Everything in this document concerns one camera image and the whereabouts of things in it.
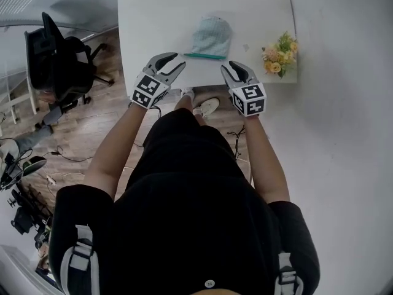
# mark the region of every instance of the backpack strap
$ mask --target backpack strap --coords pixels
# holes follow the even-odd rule
[[[280,270],[274,286],[274,295],[302,295],[304,284],[290,263],[290,253],[282,251],[278,255],[278,260]]]
[[[77,284],[86,282],[91,289],[87,294],[99,295],[99,267],[97,253],[93,250],[93,232],[88,226],[76,225],[76,228],[76,245],[66,251],[61,262],[61,287],[65,295],[81,294],[79,291],[85,288],[80,288]],[[88,271],[90,281],[86,278]]]

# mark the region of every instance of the person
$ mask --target person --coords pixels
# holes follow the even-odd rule
[[[193,109],[194,96],[183,90],[174,111],[154,123],[116,202],[147,111],[135,103],[101,143],[83,183],[58,191],[50,241],[58,283],[82,225],[93,234],[101,294],[273,294],[281,251],[290,253],[303,294],[314,293],[316,250],[258,116],[244,118],[253,187],[226,139],[205,122],[218,99]]]

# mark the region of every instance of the white strap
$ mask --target white strap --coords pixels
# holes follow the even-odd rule
[[[282,252],[278,255],[280,276],[276,278],[274,295],[302,295],[304,284],[296,270],[290,263],[290,253]]]
[[[88,226],[76,225],[78,230],[78,240],[86,239],[93,241],[93,232]],[[99,266],[98,256],[92,246],[77,242],[76,246],[70,247],[64,254],[60,268],[60,283],[65,295],[70,295],[68,290],[68,268],[72,267],[77,270],[87,271],[90,263],[91,276],[91,295],[99,295]]]

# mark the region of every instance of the black and white marker cube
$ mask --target black and white marker cube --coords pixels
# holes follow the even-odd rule
[[[229,90],[233,104],[244,116],[260,114],[266,110],[266,91],[262,83],[244,85]]]
[[[141,72],[136,78],[132,101],[146,109],[149,109],[158,101],[162,100],[170,86],[161,83],[153,77]]]

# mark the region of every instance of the flower bouquet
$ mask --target flower bouquet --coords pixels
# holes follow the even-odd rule
[[[282,79],[292,64],[296,62],[298,44],[296,39],[285,32],[277,40],[277,43],[267,48],[262,47],[262,50],[267,73],[276,73]]]

